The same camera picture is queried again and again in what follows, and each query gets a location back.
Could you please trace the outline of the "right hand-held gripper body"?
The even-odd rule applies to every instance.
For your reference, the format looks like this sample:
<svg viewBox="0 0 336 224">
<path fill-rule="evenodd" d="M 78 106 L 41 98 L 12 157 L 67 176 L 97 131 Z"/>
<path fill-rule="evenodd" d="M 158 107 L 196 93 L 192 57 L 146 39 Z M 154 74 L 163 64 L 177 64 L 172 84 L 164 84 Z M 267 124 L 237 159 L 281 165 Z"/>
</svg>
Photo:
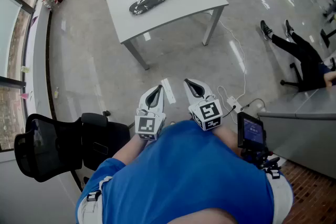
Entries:
<svg viewBox="0 0 336 224">
<path fill-rule="evenodd" d="M 223 112 L 218 99 L 202 100 L 188 107 L 194 121 L 203 131 L 214 129 L 222 124 Z"/>
</svg>

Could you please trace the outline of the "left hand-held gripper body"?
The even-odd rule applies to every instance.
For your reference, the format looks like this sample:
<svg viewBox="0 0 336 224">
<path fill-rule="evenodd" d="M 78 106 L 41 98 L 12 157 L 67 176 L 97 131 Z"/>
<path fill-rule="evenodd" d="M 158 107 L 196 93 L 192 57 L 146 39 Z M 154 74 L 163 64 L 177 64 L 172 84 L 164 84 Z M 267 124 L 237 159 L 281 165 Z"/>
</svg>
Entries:
<svg viewBox="0 0 336 224">
<path fill-rule="evenodd" d="M 163 112 L 153 112 L 137 109 L 135 115 L 135 133 L 141 140 L 156 141 L 163 129 L 166 115 Z"/>
</svg>

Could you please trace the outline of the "person's right forearm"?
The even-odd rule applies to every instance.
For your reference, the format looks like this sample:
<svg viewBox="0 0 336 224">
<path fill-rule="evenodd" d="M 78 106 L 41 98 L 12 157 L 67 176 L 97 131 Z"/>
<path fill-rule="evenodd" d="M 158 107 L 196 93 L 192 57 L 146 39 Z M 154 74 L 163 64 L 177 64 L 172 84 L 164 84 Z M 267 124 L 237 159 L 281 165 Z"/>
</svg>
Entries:
<svg viewBox="0 0 336 224">
<path fill-rule="evenodd" d="M 238 157 L 241 158 L 242 149 L 238 147 L 238 134 L 233 132 L 230 128 L 221 125 L 212 129 L 212 132 L 217 136 L 226 146 L 228 146 Z"/>
</svg>

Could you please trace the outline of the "person's left forearm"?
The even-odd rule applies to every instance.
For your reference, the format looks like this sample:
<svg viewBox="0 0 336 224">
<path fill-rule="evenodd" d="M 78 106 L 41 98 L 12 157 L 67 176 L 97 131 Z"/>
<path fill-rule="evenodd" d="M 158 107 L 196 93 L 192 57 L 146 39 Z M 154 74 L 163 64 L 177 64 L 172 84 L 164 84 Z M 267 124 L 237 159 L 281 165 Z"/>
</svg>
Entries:
<svg viewBox="0 0 336 224">
<path fill-rule="evenodd" d="M 123 146 L 120 150 L 118 150 L 112 158 L 121 161 L 125 165 L 129 165 L 132 163 L 141 153 L 142 151 L 153 141 L 142 140 L 136 134 L 130 139 L 125 146 Z"/>
</svg>

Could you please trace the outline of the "white power strip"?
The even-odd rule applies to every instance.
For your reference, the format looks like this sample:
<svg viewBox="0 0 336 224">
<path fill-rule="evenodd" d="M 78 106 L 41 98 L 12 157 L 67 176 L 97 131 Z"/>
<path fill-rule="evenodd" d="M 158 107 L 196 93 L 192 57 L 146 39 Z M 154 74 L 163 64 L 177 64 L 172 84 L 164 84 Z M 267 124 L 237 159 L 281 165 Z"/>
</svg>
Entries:
<svg viewBox="0 0 336 224">
<path fill-rule="evenodd" d="M 232 107 L 232 109 L 236 113 L 242 112 L 244 110 L 244 108 L 238 103 L 238 101 L 233 96 L 230 96 L 227 99 L 227 103 Z"/>
</svg>

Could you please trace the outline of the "black monitor screen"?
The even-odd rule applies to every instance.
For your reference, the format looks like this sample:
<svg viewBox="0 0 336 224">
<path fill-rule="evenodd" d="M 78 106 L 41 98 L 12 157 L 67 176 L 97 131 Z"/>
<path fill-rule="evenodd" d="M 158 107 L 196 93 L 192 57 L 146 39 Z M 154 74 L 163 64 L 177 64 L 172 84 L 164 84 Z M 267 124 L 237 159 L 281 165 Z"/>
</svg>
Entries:
<svg viewBox="0 0 336 224">
<path fill-rule="evenodd" d="M 237 114 L 238 147 L 254 152 L 261 152 L 266 147 L 266 134 L 262 121 L 245 112 Z"/>
</svg>

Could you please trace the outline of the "person's blue shirt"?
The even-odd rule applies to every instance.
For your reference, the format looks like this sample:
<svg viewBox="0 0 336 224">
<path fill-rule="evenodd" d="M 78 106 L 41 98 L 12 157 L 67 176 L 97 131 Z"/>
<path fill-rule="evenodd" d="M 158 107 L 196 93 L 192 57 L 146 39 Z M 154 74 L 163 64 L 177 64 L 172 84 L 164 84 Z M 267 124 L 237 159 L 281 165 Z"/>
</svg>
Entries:
<svg viewBox="0 0 336 224">
<path fill-rule="evenodd" d="M 208 208 L 239 224 L 272 224 L 266 174 L 194 121 L 166 127 L 130 164 L 105 160 L 80 199 L 102 191 L 103 224 L 167 224 Z"/>
</svg>

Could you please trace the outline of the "grey desk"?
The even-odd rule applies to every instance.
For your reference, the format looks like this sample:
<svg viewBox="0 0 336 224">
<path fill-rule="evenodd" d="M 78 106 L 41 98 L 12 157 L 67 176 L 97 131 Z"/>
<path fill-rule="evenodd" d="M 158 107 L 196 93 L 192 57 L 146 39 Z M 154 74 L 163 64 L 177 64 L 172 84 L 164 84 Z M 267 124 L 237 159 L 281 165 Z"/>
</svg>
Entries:
<svg viewBox="0 0 336 224">
<path fill-rule="evenodd" d="M 336 86 L 284 95 L 258 115 L 271 151 L 336 179 Z"/>
</svg>

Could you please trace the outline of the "black mesh office chair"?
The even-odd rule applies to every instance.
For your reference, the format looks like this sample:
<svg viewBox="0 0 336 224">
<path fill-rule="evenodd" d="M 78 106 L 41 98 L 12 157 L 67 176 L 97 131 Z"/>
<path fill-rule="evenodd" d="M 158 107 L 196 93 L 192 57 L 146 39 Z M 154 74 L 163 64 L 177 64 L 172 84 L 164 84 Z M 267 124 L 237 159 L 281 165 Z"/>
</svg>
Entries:
<svg viewBox="0 0 336 224">
<path fill-rule="evenodd" d="M 97 170 L 130 138 L 127 125 L 103 114 L 84 113 L 74 122 L 31 114 L 25 133 L 15 137 L 14 153 L 20 171 L 41 183 L 82 167 Z"/>
</svg>

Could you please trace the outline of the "cluster of plastic bottles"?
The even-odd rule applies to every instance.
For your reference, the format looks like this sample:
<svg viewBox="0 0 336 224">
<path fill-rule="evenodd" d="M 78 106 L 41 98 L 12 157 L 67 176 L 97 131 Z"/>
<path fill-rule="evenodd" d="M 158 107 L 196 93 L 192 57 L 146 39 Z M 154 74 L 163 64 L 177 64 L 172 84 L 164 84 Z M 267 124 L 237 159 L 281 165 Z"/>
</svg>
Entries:
<svg viewBox="0 0 336 224">
<path fill-rule="evenodd" d="M 44 6 L 48 10 L 53 10 L 55 7 L 58 7 L 63 0 L 43 0 Z"/>
</svg>

